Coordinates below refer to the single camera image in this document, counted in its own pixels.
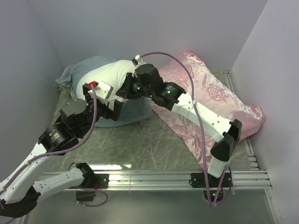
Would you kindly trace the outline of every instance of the wall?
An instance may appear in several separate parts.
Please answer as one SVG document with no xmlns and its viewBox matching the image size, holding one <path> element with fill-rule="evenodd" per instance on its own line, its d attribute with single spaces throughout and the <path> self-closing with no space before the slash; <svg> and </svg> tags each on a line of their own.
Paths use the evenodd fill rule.
<svg viewBox="0 0 299 224">
<path fill-rule="evenodd" d="M 232 69 L 238 96 L 266 114 L 253 149 L 286 224 L 299 223 L 298 8 L 298 0 L 269 0 Z"/>
<path fill-rule="evenodd" d="M 0 181 L 50 124 L 62 66 L 24 0 L 0 1 Z"/>
<path fill-rule="evenodd" d="M 267 0 L 28 0 L 63 66 L 98 54 L 197 54 L 231 69 Z M 156 66 L 166 61 L 150 60 Z"/>
</svg>

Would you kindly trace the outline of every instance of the marble surface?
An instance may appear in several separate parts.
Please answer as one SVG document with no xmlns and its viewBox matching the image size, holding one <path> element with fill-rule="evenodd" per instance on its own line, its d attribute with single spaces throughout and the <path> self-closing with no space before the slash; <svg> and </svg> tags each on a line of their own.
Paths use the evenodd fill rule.
<svg viewBox="0 0 299 224">
<path fill-rule="evenodd" d="M 222 70 L 212 73 L 226 84 Z M 61 91 L 53 122 L 70 98 Z M 127 126 L 95 128 L 83 146 L 61 156 L 48 171 L 66 171 L 72 162 L 87 162 L 94 170 L 202 170 L 183 139 L 157 115 Z M 234 170 L 251 168 L 244 142 L 235 148 L 230 166 Z"/>
</svg>

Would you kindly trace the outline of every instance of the blue pillowcase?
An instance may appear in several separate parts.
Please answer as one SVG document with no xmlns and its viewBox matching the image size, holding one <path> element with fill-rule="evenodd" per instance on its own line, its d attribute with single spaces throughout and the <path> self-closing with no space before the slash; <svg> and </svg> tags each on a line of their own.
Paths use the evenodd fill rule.
<svg viewBox="0 0 299 224">
<path fill-rule="evenodd" d="M 61 77 L 56 79 L 56 82 L 60 86 L 71 88 L 71 96 L 75 97 L 77 85 L 84 75 L 105 64 L 113 62 L 116 62 L 116 60 L 104 56 L 88 58 L 78 64 L 67 67 Z M 99 120 L 96 123 L 96 127 L 119 127 L 149 119 L 152 116 L 153 111 L 151 110 L 149 99 L 142 97 L 137 100 L 128 100 L 125 102 L 122 106 L 118 121 L 111 119 Z"/>
</svg>

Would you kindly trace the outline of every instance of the pillow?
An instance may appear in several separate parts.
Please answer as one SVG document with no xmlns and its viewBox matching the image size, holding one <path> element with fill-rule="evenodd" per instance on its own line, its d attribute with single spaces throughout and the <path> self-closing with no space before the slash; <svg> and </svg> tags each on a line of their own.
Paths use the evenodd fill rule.
<svg viewBox="0 0 299 224">
<path fill-rule="evenodd" d="M 67 67 L 63 71 L 61 77 L 56 79 L 56 82 L 61 87 L 70 87 L 71 96 L 73 98 L 78 97 L 84 99 L 83 96 L 76 95 L 76 89 L 80 80 L 91 71 L 115 62 L 116 60 L 104 56 L 88 58 L 82 62 L 79 62 L 78 64 Z M 118 121 L 111 119 L 100 119 L 96 123 L 96 127 L 118 127 L 149 119 L 152 116 L 153 112 L 150 107 L 150 102 L 147 98 L 128 100 L 122 106 Z"/>
<path fill-rule="evenodd" d="M 259 106 L 247 106 L 210 72 L 206 65 L 194 54 L 185 53 L 178 59 L 186 66 L 194 82 L 194 98 L 216 114 L 229 120 L 238 119 L 242 122 L 240 140 L 256 133 L 265 121 L 265 116 Z M 191 93 L 191 83 L 185 70 L 172 60 L 159 69 L 165 82 L 174 82 Z M 185 141 L 189 150 L 203 166 L 201 155 L 202 136 L 200 127 L 188 119 L 170 112 L 151 102 L 153 111 Z M 210 150 L 215 141 L 205 134 L 206 161 L 211 160 Z"/>
</svg>

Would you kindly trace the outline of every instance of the pink fabric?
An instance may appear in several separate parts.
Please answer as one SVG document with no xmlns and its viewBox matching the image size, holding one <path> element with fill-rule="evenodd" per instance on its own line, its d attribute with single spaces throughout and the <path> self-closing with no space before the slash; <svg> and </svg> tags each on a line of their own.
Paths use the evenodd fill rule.
<svg viewBox="0 0 299 224">
<path fill-rule="evenodd" d="M 185 53 L 178 59 L 186 66 L 194 82 L 194 98 L 202 105 L 224 118 L 242 122 L 241 140 L 256 133 L 265 121 L 265 116 L 259 106 L 247 106 L 222 84 L 210 72 L 206 65 L 194 54 Z M 174 82 L 191 94 L 191 84 L 185 70 L 174 60 L 159 69 L 165 82 Z M 200 166 L 203 166 L 200 127 L 188 119 L 172 113 L 151 101 L 153 111 L 181 138 L 193 153 Z M 205 134 L 206 161 L 211 160 L 210 150 L 215 141 Z"/>
</svg>

